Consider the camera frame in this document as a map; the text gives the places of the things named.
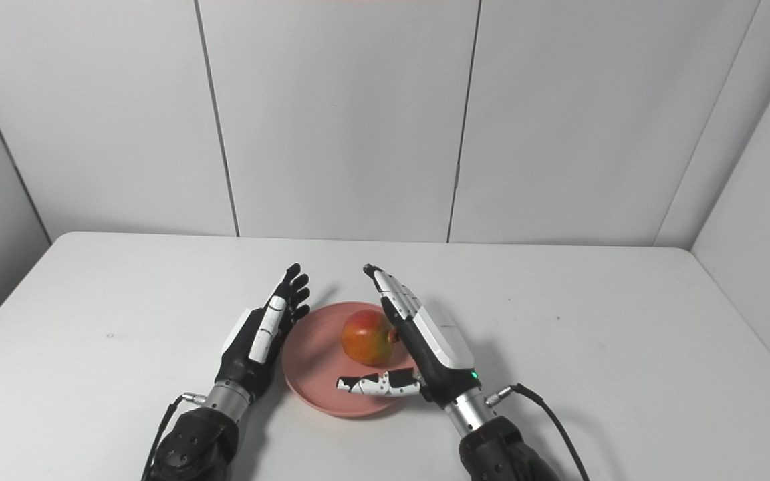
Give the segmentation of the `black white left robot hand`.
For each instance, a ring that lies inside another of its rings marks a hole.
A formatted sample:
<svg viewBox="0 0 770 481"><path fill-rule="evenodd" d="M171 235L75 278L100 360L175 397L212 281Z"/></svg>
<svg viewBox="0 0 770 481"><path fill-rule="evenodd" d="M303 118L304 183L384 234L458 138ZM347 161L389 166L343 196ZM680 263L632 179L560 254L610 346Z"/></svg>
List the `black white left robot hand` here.
<svg viewBox="0 0 770 481"><path fill-rule="evenodd" d="M216 383L240 387L250 403L265 395L287 336L311 311L305 303L311 295L308 283L301 265L292 264L265 304L241 315L226 341Z"/></svg>

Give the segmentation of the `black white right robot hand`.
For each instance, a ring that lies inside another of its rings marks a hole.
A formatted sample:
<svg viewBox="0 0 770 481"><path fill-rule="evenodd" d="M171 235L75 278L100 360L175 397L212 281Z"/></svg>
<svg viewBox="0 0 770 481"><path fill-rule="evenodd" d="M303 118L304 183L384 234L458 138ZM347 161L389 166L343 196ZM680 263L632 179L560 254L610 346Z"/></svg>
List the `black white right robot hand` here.
<svg viewBox="0 0 770 481"><path fill-rule="evenodd" d="M421 395L440 408L479 393L475 360L459 328L431 313L412 290L379 266L367 264L363 271L381 295L384 314L414 367L346 375L337 379L336 389L370 397Z"/></svg>

